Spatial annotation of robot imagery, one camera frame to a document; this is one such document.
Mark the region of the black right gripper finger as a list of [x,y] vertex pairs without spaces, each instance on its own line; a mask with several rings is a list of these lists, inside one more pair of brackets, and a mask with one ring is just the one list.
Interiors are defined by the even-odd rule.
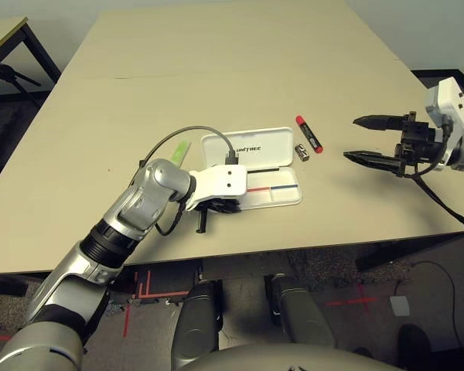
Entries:
[[403,121],[403,116],[372,114],[354,119],[353,123],[369,130],[401,131],[404,125]]
[[396,176],[404,174],[404,163],[399,158],[382,155],[374,151],[345,151],[343,156],[359,165],[391,172]]

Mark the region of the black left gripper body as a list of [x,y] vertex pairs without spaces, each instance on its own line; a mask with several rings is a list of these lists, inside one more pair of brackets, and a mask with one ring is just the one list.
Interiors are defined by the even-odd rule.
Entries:
[[214,198],[206,201],[207,208],[217,213],[239,213],[240,203],[237,199]]

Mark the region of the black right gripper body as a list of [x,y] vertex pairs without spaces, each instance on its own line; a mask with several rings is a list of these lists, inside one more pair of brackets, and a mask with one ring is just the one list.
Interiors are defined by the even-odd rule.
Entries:
[[436,130],[428,123],[416,121],[416,112],[403,116],[401,142],[395,146],[398,160],[395,175],[417,178],[434,170],[442,160],[447,147],[447,131],[441,141],[436,141]]

